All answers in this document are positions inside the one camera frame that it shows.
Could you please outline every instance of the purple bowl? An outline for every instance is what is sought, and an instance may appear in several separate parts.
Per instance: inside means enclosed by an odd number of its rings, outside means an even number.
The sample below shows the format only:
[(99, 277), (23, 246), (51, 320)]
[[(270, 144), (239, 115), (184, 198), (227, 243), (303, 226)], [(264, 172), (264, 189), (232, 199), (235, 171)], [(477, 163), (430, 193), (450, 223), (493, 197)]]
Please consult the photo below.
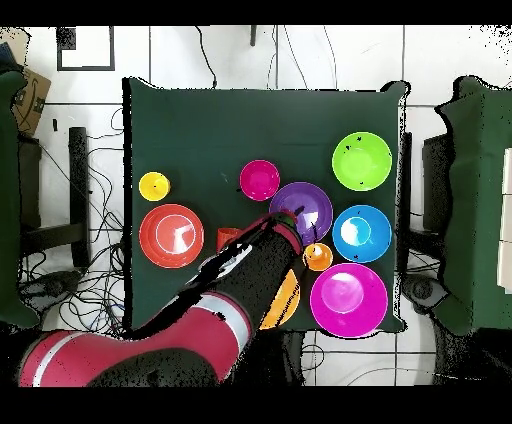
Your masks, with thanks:
[(269, 212), (293, 212), (301, 206), (304, 210), (297, 217), (297, 232), (303, 245), (308, 246), (322, 240), (332, 225), (332, 204), (321, 188), (304, 182), (288, 184), (276, 193)]

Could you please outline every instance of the red cup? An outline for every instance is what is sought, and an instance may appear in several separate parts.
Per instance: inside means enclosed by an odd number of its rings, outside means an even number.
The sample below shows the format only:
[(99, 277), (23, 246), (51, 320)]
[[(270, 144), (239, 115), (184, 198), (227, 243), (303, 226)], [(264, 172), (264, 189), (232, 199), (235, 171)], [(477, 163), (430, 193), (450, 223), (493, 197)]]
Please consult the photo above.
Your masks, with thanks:
[(242, 230), (239, 230), (238, 228), (217, 229), (217, 253), (221, 251), (228, 241), (238, 237), (241, 232)]

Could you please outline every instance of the green bowl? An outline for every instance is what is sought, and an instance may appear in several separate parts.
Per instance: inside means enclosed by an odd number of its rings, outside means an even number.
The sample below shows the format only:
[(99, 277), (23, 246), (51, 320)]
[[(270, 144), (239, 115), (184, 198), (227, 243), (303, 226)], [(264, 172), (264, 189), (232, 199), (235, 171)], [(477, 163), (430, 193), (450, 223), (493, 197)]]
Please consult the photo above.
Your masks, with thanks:
[(386, 180), (392, 162), (391, 151), (382, 138), (356, 132), (339, 142), (332, 155), (332, 170), (345, 187), (368, 191)]

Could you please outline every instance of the red bowl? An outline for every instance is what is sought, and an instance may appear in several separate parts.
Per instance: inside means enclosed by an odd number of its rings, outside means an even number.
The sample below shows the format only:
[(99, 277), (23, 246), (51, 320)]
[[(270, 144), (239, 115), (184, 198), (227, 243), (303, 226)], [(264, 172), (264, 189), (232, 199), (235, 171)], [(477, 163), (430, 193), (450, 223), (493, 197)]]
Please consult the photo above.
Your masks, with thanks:
[(158, 206), (142, 221), (139, 242), (146, 257), (154, 264), (163, 268), (181, 268), (192, 263), (201, 252), (203, 225), (185, 206)]

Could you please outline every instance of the black chair leg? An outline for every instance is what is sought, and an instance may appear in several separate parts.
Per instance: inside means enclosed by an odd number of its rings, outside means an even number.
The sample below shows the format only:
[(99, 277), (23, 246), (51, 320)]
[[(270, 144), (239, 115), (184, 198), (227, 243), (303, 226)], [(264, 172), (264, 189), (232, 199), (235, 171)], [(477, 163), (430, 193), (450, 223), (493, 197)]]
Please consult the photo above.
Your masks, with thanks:
[(251, 25), (251, 46), (254, 47), (256, 45), (256, 27), (258, 25)]

